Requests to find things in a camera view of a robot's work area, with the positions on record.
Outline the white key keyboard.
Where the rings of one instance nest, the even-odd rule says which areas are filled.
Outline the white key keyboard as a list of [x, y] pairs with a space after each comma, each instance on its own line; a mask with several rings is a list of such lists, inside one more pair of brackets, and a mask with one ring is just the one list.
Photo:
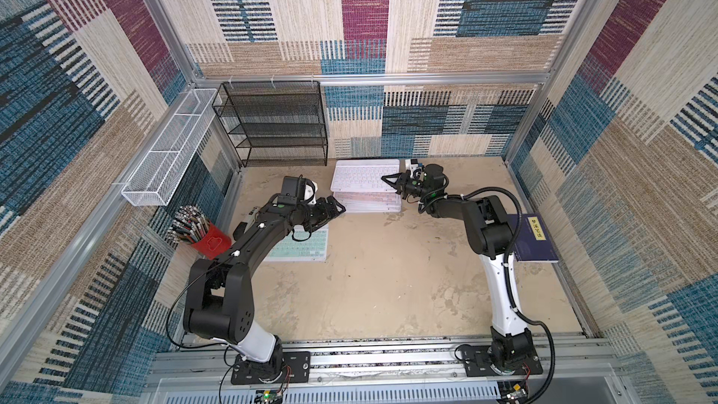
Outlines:
[[338, 160], [331, 183], [335, 193], [392, 193], [381, 178], [399, 172], [398, 159]]

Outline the green key keyboard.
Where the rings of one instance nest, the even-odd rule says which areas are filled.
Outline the green key keyboard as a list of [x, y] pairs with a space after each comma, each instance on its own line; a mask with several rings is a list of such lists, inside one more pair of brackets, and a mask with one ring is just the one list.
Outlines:
[[325, 262], [328, 254], [329, 228], [323, 227], [311, 235], [299, 226], [272, 248], [266, 262]]

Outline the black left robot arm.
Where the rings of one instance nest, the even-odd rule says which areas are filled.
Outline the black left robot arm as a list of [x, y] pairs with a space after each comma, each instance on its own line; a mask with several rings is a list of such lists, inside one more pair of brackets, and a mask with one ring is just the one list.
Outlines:
[[346, 213], [334, 196], [320, 198], [315, 183], [285, 177], [282, 190], [267, 200], [249, 226], [226, 251], [192, 265], [185, 299], [183, 329], [213, 345], [225, 344], [240, 357], [259, 364], [280, 362], [282, 343], [255, 321], [252, 277], [270, 251], [297, 226], [313, 234]]

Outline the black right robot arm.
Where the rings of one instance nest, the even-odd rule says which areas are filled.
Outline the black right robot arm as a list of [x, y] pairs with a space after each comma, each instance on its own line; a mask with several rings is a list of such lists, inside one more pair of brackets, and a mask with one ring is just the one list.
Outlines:
[[550, 350], [548, 376], [555, 374], [556, 351], [546, 323], [522, 312], [516, 294], [515, 245], [523, 225], [522, 207], [514, 194], [487, 186], [467, 195], [448, 194], [449, 178], [443, 167], [416, 164], [381, 180], [404, 200], [416, 198], [418, 211], [437, 219], [464, 224], [467, 242], [482, 260], [492, 305], [492, 344], [488, 350], [493, 370], [510, 375], [523, 366], [540, 363], [531, 327], [543, 329]]

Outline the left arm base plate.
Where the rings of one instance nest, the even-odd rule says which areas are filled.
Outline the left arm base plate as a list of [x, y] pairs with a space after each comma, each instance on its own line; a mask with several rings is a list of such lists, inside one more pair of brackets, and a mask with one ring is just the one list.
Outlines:
[[237, 355], [231, 370], [231, 385], [279, 386], [289, 382], [308, 383], [312, 355], [309, 351], [288, 352], [273, 355], [269, 362], [260, 363]]

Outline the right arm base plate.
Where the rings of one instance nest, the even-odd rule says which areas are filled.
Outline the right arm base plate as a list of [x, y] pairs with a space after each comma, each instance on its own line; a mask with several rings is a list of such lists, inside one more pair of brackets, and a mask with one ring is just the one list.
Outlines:
[[498, 376], [526, 378], [544, 374], [537, 355], [520, 360], [513, 366], [497, 367], [491, 357], [490, 345], [460, 344], [454, 348], [454, 358], [464, 367], [465, 374], [469, 378]]

